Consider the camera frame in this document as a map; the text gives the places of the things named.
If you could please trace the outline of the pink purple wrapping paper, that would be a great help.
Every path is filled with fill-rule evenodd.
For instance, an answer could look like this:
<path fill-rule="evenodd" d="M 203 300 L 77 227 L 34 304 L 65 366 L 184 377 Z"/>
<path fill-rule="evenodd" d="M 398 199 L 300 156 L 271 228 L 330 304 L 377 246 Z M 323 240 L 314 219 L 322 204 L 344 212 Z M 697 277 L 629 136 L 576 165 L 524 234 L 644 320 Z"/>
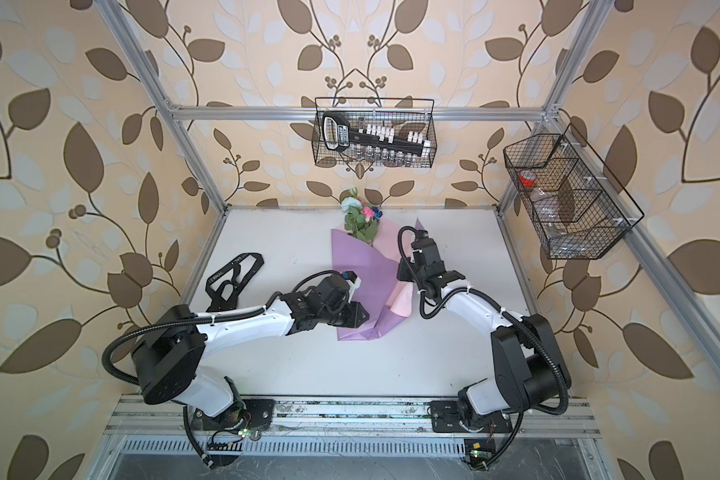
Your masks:
<path fill-rule="evenodd" d="M 337 271 L 352 271 L 361 280 L 353 294 L 368 312 L 369 319 L 356 328 L 341 327 L 337 339 L 370 341 L 380 339 L 413 311 L 414 285 L 397 279 L 401 254 L 397 235 L 400 226 L 383 219 L 371 245 L 342 229 L 331 231 L 332 266 Z"/>

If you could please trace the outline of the pink fake rose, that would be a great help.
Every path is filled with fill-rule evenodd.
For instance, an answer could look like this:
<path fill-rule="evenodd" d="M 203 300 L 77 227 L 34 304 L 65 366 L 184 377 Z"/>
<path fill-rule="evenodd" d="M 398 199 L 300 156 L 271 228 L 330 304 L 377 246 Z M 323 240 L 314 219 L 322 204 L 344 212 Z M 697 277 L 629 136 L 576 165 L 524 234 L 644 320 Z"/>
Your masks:
<path fill-rule="evenodd" d="M 372 245 L 378 233 L 379 222 L 375 218 L 367 219 L 364 215 L 345 218 L 344 228 L 353 238 Z"/>

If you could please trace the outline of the small magenta fake flower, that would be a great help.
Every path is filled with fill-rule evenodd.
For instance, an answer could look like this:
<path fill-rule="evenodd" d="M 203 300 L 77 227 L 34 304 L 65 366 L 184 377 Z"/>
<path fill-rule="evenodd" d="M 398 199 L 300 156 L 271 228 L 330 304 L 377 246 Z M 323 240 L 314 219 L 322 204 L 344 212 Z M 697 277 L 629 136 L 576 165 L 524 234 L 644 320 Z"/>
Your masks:
<path fill-rule="evenodd" d="M 370 207 L 364 207 L 362 210 L 362 214 L 366 218 L 367 221 L 370 221 L 375 217 L 375 211 Z"/>

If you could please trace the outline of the pale green fake flower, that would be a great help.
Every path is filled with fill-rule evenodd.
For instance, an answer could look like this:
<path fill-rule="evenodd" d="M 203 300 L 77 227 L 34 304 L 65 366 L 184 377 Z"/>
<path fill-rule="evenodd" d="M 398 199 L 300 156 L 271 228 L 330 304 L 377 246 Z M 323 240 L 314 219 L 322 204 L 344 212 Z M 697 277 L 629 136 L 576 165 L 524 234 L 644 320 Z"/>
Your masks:
<path fill-rule="evenodd" d="M 347 215 L 353 211 L 361 212 L 364 204 L 358 197 L 358 190 L 355 187 L 344 190 L 339 197 L 341 210 Z"/>

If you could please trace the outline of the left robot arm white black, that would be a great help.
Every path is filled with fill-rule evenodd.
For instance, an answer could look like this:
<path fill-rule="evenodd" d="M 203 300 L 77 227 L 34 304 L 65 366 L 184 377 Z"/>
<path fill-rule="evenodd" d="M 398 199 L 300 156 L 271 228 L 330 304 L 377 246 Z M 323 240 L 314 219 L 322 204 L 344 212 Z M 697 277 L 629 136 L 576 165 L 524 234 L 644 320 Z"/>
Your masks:
<path fill-rule="evenodd" d="M 234 382 L 204 371 L 203 361 L 234 346 L 313 330 L 319 324 L 359 327 L 369 318 L 353 299 L 361 279 L 352 271 L 319 272 L 316 286 L 274 293 L 263 306 L 199 312 L 177 305 L 156 324 L 112 341 L 101 357 L 113 377 L 140 388 L 149 405 L 176 402 L 218 417 L 239 408 Z"/>

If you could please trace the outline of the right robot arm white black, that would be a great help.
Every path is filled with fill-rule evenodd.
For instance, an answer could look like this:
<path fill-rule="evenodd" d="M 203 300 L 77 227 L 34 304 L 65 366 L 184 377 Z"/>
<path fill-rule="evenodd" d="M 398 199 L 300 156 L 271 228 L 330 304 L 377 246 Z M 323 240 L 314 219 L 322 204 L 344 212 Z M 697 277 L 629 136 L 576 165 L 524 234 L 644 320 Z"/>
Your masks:
<path fill-rule="evenodd" d="M 398 279 L 414 285 L 419 315 L 429 320 L 446 310 L 490 341 L 493 374 L 457 393 L 463 428 L 482 430 L 495 413 L 537 410 L 560 416 L 567 412 L 571 376 L 544 316 L 512 312 L 460 272 L 448 270 L 436 242 L 423 229 L 402 227 L 397 248 Z"/>

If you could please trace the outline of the black socket tool set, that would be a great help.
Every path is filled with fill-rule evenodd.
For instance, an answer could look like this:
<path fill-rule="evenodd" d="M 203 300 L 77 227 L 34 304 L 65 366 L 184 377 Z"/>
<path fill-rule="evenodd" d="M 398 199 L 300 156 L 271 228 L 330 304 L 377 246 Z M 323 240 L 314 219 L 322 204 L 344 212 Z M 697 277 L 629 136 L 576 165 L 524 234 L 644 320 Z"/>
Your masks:
<path fill-rule="evenodd" d="M 322 144 L 331 151 L 343 153 L 345 150 L 370 147 L 372 151 L 390 150 L 412 156 L 429 155 L 434 144 L 421 132 L 410 131 L 403 136 L 395 133 L 391 126 L 367 124 L 357 118 L 353 124 L 350 118 L 338 111 L 328 111 L 319 121 Z"/>

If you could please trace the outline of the red capped clear bottle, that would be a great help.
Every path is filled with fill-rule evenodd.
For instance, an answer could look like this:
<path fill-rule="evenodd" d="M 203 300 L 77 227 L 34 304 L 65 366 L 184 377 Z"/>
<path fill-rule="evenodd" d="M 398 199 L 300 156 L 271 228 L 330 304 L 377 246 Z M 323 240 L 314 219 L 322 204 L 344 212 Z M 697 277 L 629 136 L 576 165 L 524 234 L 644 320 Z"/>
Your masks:
<path fill-rule="evenodd" d="M 522 170 L 518 179 L 528 200 L 531 219 L 542 225 L 562 224 L 562 203 L 558 194 L 544 190 L 539 176 L 531 170 Z"/>

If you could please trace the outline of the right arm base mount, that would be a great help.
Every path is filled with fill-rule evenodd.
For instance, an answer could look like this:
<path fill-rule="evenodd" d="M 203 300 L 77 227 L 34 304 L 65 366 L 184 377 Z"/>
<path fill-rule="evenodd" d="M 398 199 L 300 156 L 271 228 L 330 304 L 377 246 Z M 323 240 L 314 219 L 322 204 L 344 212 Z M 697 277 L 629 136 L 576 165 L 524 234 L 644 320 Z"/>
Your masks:
<path fill-rule="evenodd" d="M 513 429 L 509 417 L 500 411 L 491 414 L 476 413 L 462 400 L 433 400 L 427 414 L 435 433 L 510 433 Z"/>

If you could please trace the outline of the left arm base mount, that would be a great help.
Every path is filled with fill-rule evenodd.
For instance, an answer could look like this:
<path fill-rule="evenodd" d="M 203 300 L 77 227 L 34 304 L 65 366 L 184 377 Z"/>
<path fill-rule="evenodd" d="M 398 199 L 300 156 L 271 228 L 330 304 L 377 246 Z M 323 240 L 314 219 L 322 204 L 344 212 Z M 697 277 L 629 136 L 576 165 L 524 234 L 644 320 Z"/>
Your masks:
<path fill-rule="evenodd" d="M 190 426 L 193 430 L 219 431 L 243 429 L 266 431 L 274 419 L 275 400 L 272 398 L 248 398 L 241 404 L 229 407 L 215 417 L 202 412 L 190 415 Z"/>

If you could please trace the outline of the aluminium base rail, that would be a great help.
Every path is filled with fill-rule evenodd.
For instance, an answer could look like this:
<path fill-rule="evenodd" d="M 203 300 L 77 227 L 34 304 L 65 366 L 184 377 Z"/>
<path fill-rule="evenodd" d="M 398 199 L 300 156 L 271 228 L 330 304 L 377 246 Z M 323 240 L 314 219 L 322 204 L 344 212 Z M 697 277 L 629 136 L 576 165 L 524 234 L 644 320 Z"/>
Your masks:
<path fill-rule="evenodd" d="M 485 427 L 467 429 L 450 397 L 249 396 L 247 412 L 232 425 L 255 434 L 424 437 L 501 435 L 509 433 L 514 414 L 495 414 Z M 168 434 L 184 432 L 182 407 L 175 403 L 148 405 L 138 395 L 121 397 L 107 434 Z"/>

